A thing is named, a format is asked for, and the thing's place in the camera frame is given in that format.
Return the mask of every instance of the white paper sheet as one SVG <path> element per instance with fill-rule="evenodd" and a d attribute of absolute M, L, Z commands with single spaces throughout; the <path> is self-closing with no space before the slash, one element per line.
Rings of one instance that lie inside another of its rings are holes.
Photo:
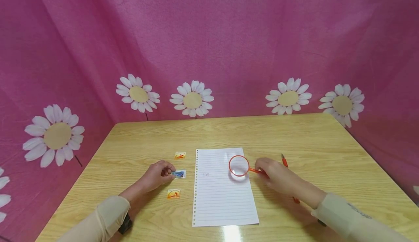
<path fill-rule="evenodd" d="M 192 226 L 259 223 L 249 176 L 230 173 L 231 157 L 242 148 L 197 149 Z"/>

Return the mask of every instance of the orange stamp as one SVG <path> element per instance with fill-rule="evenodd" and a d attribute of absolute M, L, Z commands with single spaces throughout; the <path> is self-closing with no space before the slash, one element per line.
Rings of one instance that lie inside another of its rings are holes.
<path fill-rule="evenodd" d="M 180 189 L 169 189 L 167 190 L 167 199 L 176 199 L 181 198 L 181 190 Z"/>
<path fill-rule="evenodd" d="M 176 152 L 175 153 L 175 159 L 185 159 L 186 152 Z"/>

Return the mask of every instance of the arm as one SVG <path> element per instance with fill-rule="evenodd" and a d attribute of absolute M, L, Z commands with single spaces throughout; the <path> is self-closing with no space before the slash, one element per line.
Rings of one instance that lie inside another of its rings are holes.
<path fill-rule="evenodd" d="M 269 178 L 262 177 L 268 187 L 279 193 L 299 198 L 314 209 L 311 213 L 313 216 L 348 241 L 410 241 L 388 226 L 365 215 L 344 198 L 326 193 L 303 180 L 278 161 L 260 158 L 256 161 L 255 168 L 267 173 Z"/>
<path fill-rule="evenodd" d="M 65 233 L 59 242 L 106 242 L 121 227 L 131 206 L 144 194 L 172 181 L 175 167 L 164 160 L 152 164 L 144 175 L 118 196 L 103 201 L 88 217 Z"/>

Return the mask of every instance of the beige flower center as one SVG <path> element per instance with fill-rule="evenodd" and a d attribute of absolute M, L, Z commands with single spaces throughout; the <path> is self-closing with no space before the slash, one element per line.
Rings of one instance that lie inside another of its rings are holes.
<path fill-rule="evenodd" d="M 67 145 L 71 138 L 71 127 L 66 123 L 50 126 L 44 134 L 44 142 L 51 149 L 60 149 Z"/>
<path fill-rule="evenodd" d="M 293 104 L 297 104 L 298 93 L 295 91 L 287 91 L 279 96 L 278 103 L 283 107 L 288 107 Z"/>
<path fill-rule="evenodd" d="M 333 99 L 332 106 L 339 115 L 347 115 L 352 110 L 352 101 L 347 96 L 337 96 Z"/>
<path fill-rule="evenodd" d="M 184 97 L 184 105 L 187 108 L 198 108 L 202 104 L 202 98 L 198 93 L 190 92 Z"/>
<path fill-rule="evenodd" d="M 146 103 L 148 101 L 148 94 L 141 87 L 131 87 L 129 89 L 129 96 L 139 103 Z"/>

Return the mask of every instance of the sleeve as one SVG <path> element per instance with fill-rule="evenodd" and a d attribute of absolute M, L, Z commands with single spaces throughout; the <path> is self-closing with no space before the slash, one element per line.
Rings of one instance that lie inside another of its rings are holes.
<path fill-rule="evenodd" d="M 58 242 L 106 242 L 121 227 L 129 208 L 129 202 L 125 198 L 111 196 L 60 237 Z"/>
<path fill-rule="evenodd" d="M 388 226 L 359 211 L 344 198 L 331 193 L 327 194 L 311 214 L 351 242 L 410 242 Z"/>

